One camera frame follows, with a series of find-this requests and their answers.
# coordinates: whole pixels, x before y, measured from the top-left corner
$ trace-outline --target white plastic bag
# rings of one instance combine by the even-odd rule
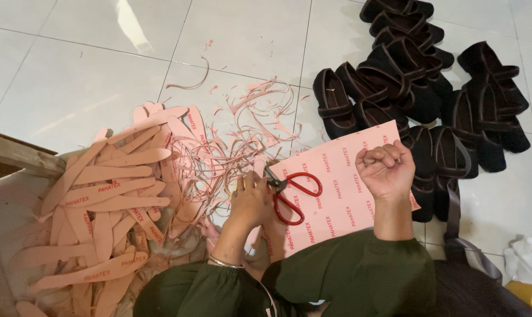
[[[532,237],[513,242],[504,250],[505,273],[512,280],[532,284]]]

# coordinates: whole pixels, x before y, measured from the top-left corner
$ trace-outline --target red scissors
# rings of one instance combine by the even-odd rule
[[[305,220],[305,215],[298,208],[298,206],[296,206],[295,204],[291,203],[288,199],[286,199],[285,197],[283,197],[280,194],[281,194],[281,192],[283,190],[286,189],[288,184],[291,184],[292,186],[295,186],[295,188],[297,188],[298,190],[306,193],[309,196],[319,197],[323,193],[323,186],[321,186],[321,182],[319,181],[319,178],[313,176],[310,173],[300,172],[300,173],[295,173],[295,174],[288,175],[288,176],[286,176],[286,179],[281,181],[274,175],[274,173],[272,173],[272,171],[270,171],[270,169],[266,168],[265,170],[266,170],[266,173],[269,175],[268,184],[270,186],[272,186],[272,187],[276,187],[276,193],[274,194],[274,210],[276,211],[276,214],[278,215],[278,218],[281,221],[283,221],[284,223],[286,223],[286,224],[288,224],[290,226],[300,225]],[[306,177],[309,177],[309,178],[313,179],[315,181],[315,183],[317,183],[317,187],[319,189],[317,191],[312,192],[312,191],[308,190],[307,188],[301,186],[300,184],[294,182],[293,179],[296,178],[296,177],[299,177],[299,176],[306,176]],[[285,219],[284,216],[282,216],[282,214],[280,212],[280,206],[278,205],[278,199],[280,199],[281,201],[286,203],[286,205],[288,205],[294,212],[296,212],[299,215],[300,219],[298,221],[294,221],[294,222]]]

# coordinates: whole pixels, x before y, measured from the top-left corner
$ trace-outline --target finger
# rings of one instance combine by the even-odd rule
[[[401,154],[399,153],[399,150],[392,144],[385,144],[382,147],[384,150],[386,150],[392,159],[398,160],[401,157]]]
[[[385,164],[388,168],[395,166],[395,160],[383,147],[376,147],[374,151],[377,151],[383,155],[383,158],[380,161],[383,162],[383,164]]]
[[[366,165],[364,164],[364,156],[366,156],[367,151],[367,149],[363,148],[356,155],[356,160],[354,164],[356,165],[356,170],[358,171],[358,174],[360,174],[362,170],[366,168]]]
[[[366,164],[372,164],[373,162],[376,162],[376,161],[384,162],[384,164],[389,168],[392,168],[395,166],[395,160],[391,158],[389,153],[382,147],[376,147],[368,151],[368,153],[364,157],[364,162]]]
[[[268,178],[262,177],[262,179],[258,181],[258,185],[256,185],[256,189],[261,192],[266,192],[266,185],[267,185],[266,182],[268,182]]]
[[[237,189],[241,191],[245,190],[245,179],[242,175],[237,177]]]
[[[255,176],[255,172],[253,170],[249,170],[247,173],[246,173],[246,188],[254,188],[254,176]]]
[[[411,155],[411,150],[403,145],[399,140],[393,142],[393,146],[397,148],[400,154],[400,160],[402,164],[415,167],[415,162],[413,162],[413,155]]]
[[[379,173],[382,170],[386,170],[387,166],[383,162],[375,162],[366,166],[366,169],[362,172],[360,176],[373,176]]]

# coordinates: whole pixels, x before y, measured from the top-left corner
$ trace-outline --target person's left hand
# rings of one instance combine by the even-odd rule
[[[252,230],[262,225],[274,214],[273,195],[266,192],[267,178],[263,177],[254,186],[256,173],[249,171],[245,180],[242,176],[237,179],[237,193],[231,197],[231,213],[229,225]]]

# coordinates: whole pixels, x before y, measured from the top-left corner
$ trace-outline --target silver bangle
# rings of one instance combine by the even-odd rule
[[[220,266],[230,267],[231,269],[244,269],[245,268],[244,264],[241,264],[240,266],[236,266],[236,265],[233,265],[233,264],[221,262],[220,260],[214,258],[211,254],[209,255],[209,259],[212,260],[213,262],[217,263]]]

